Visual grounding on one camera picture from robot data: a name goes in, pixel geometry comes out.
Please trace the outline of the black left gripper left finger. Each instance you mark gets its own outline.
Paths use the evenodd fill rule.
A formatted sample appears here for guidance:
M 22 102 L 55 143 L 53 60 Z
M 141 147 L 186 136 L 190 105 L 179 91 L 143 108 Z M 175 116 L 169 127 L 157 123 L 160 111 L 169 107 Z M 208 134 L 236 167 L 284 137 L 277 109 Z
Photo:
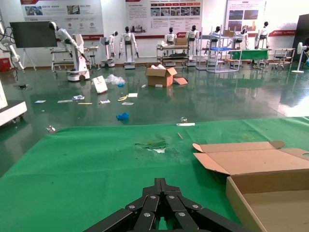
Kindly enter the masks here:
M 142 196 L 92 225 L 86 232 L 147 232 L 159 229 L 163 178 L 143 188 Z

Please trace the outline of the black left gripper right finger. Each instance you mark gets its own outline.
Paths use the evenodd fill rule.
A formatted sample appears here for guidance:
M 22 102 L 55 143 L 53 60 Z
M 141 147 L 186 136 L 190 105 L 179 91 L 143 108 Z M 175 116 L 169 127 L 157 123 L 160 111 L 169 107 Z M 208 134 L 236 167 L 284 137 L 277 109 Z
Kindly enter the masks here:
M 161 206 L 168 230 L 182 232 L 250 232 L 251 230 L 183 196 L 161 179 Z

